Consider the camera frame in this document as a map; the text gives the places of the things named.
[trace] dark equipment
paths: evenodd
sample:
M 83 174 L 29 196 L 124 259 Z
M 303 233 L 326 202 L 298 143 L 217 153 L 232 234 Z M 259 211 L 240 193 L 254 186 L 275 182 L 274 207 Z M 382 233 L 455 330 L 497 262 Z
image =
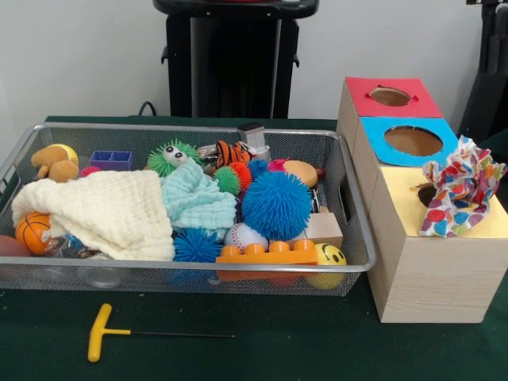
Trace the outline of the dark equipment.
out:
M 467 0 L 482 4 L 482 45 L 478 74 L 459 128 L 498 162 L 508 161 L 508 0 Z M 498 198 L 508 210 L 508 178 L 501 179 Z
M 153 0 L 167 14 L 171 115 L 287 118 L 296 19 L 319 0 Z

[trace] orange building block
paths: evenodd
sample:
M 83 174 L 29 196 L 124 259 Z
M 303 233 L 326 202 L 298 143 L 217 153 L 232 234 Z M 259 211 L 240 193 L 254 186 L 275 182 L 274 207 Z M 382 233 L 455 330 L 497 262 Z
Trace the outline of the orange building block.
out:
M 276 241 L 270 244 L 270 251 L 265 252 L 260 244 L 250 244 L 244 254 L 236 246 L 225 246 L 221 256 L 215 261 L 218 264 L 318 264 L 318 253 L 314 250 L 314 243 L 301 240 L 294 243 L 294 250 L 286 242 Z M 222 282 L 238 280 L 285 278 L 294 273 L 281 271 L 217 271 Z

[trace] metal basket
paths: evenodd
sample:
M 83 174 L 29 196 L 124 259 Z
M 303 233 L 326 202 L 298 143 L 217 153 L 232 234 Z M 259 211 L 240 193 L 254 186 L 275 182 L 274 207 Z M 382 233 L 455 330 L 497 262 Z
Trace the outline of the metal basket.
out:
M 151 150 L 171 139 L 203 146 L 216 140 L 233 143 L 240 139 L 230 128 L 94 125 L 44 123 L 26 131 L 0 169 L 0 234 L 13 235 L 13 197 L 34 179 L 37 169 L 30 157 L 53 143 L 68 144 L 79 153 L 80 164 L 88 165 L 95 150 L 130 151 L 133 168 L 142 169 Z M 347 266 L 236 265 L 152 262 L 128 260 L 74 260 L 36 257 L 0 257 L 0 288 L 30 290 L 115 290 L 220 294 L 346 295 L 361 272 L 375 262 L 371 230 L 360 197 L 358 183 L 346 143 L 336 133 L 314 130 L 265 131 L 272 158 L 302 160 L 326 170 L 318 197 L 335 213 L 344 234 L 342 251 Z M 287 278 L 242 280 L 222 283 L 217 271 L 262 271 Z M 332 290 L 312 288 L 306 275 L 340 277 Z

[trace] yellow handle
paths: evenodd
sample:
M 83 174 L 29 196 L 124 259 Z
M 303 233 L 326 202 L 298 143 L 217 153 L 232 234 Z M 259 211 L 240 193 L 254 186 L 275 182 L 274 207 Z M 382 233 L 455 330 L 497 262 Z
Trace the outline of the yellow handle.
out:
M 88 361 L 96 363 L 101 358 L 102 336 L 109 335 L 130 335 L 129 329 L 107 329 L 106 323 L 110 318 L 113 307 L 104 303 L 98 311 L 94 325 L 90 331 L 90 341 L 88 343 Z

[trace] black cable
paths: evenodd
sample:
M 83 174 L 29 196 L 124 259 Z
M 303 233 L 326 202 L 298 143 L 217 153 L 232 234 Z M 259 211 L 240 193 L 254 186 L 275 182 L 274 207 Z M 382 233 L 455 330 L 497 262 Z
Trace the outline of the black cable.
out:
M 156 108 L 153 106 L 153 104 L 149 101 L 146 101 L 145 103 L 143 103 L 141 105 L 141 108 L 140 110 L 138 111 L 137 115 L 140 116 L 140 115 L 143 115 L 143 112 L 144 112 L 144 109 L 146 108 L 146 106 L 150 107 L 150 110 L 152 111 L 152 115 L 154 117 L 157 116 L 157 112 L 156 112 Z

